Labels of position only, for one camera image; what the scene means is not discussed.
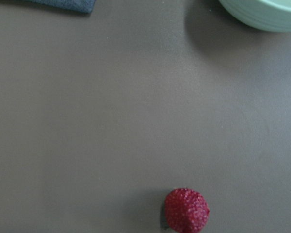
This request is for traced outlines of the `red strawberry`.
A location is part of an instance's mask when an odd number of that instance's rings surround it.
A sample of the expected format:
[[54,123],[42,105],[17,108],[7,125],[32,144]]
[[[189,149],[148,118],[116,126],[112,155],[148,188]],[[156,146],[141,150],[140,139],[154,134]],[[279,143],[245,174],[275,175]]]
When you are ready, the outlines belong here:
[[207,224],[208,203],[197,191],[188,188],[172,190],[164,200],[164,216],[169,228],[177,233],[198,233]]

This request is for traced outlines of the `grey folded cloth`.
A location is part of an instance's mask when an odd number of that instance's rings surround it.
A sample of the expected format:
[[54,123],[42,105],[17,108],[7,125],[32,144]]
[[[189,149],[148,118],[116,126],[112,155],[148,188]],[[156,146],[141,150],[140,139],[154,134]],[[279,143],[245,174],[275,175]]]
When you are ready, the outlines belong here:
[[92,12],[95,2],[95,0],[0,0],[2,4],[51,7],[85,14]]

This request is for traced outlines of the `mint green bowl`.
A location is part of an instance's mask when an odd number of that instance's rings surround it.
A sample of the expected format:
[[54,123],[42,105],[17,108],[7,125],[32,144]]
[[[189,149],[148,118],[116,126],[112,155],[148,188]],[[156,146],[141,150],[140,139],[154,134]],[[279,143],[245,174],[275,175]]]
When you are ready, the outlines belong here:
[[240,22],[269,32],[291,32],[291,0],[220,0]]

